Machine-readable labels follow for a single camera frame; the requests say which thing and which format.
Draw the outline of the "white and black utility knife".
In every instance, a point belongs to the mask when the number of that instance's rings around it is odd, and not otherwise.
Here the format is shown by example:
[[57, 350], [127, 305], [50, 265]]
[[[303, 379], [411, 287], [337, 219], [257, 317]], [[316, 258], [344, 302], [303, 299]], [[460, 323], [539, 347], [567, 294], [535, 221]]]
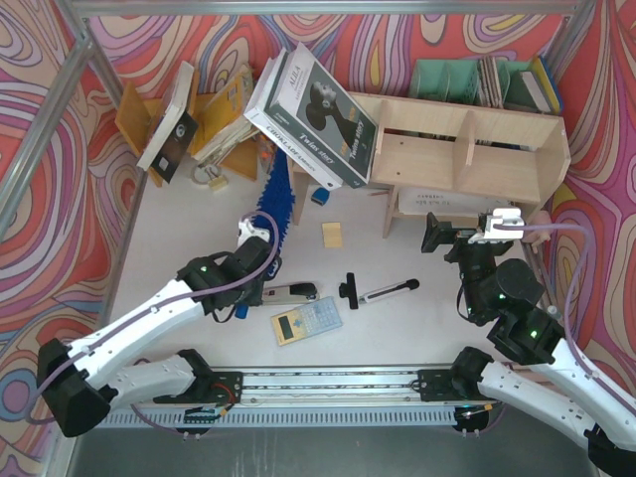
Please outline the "white and black utility knife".
[[413, 291], [417, 289], [419, 285], [420, 283], [417, 279], [411, 278], [364, 294], [359, 294], [355, 274], [348, 272], [345, 281], [339, 284], [338, 293], [341, 298], [348, 301], [351, 310], [357, 310], [361, 305], [374, 303], [399, 293]]

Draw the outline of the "blue microfiber duster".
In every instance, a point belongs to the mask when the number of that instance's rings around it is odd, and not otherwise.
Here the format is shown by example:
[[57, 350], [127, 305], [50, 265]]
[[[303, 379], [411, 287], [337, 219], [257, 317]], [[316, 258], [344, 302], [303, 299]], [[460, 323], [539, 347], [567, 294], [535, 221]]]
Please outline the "blue microfiber duster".
[[259, 215], [250, 217], [256, 227], [270, 231], [270, 243], [273, 242], [273, 223], [276, 223], [278, 230], [277, 255], [264, 273], [264, 281], [272, 280], [282, 265], [280, 252], [287, 235], [294, 201], [287, 156], [284, 151], [277, 149], [273, 167], [257, 201], [256, 210]]

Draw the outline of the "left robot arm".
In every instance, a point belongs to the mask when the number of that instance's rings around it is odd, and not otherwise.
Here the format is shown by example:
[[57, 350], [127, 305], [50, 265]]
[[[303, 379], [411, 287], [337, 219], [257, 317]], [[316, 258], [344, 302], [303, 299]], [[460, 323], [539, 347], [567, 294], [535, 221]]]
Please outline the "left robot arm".
[[53, 338], [38, 353], [37, 385], [61, 432], [80, 436], [113, 410], [146, 400], [234, 404], [225, 375], [194, 349], [160, 362], [141, 353], [165, 334], [206, 315], [255, 304], [265, 273], [278, 260], [277, 240], [246, 239], [234, 252], [197, 257], [151, 299], [108, 326], [65, 344]]

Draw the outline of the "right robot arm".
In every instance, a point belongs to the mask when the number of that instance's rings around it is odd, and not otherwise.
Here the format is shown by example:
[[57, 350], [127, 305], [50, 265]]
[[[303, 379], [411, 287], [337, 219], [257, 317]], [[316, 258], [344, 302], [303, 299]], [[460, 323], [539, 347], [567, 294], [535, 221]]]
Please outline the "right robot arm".
[[490, 325], [488, 340], [507, 361], [548, 379], [544, 387], [489, 354], [465, 347], [447, 370], [420, 370], [411, 387], [423, 401], [493, 399], [558, 430], [585, 449], [608, 476], [635, 473], [635, 398], [603, 373], [573, 341], [568, 312], [542, 309], [545, 293], [521, 259], [498, 262], [514, 240], [549, 239], [558, 224], [528, 225], [517, 208], [483, 214], [475, 228], [426, 217], [424, 253], [450, 245], [444, 259], [459, 267], [456, 302], [462, 318]]

